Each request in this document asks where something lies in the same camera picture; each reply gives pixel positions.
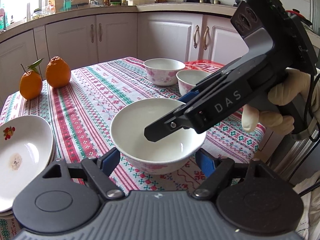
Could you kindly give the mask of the right hand cream glove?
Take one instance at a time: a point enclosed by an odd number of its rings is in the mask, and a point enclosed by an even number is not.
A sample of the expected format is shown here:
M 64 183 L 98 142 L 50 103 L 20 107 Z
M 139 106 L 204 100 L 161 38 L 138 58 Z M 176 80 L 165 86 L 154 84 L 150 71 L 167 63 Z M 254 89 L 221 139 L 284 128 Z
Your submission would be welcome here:
M 289 77 L 284 83 L 276 85 L 268 94 L 268 100 L 275 105 L 286 105 L 298 94 L 307 100 L 311 76 L 296 69 L 288 69 Z M 282 116 L 271 111 L 259 111 L 250 105 L 244 105 L 242 111 L 241 124 L 247 133 L 252 132 L 257 124 L 271 129 L 279 135 L 287 135 L 294 130 L 294 118 Z

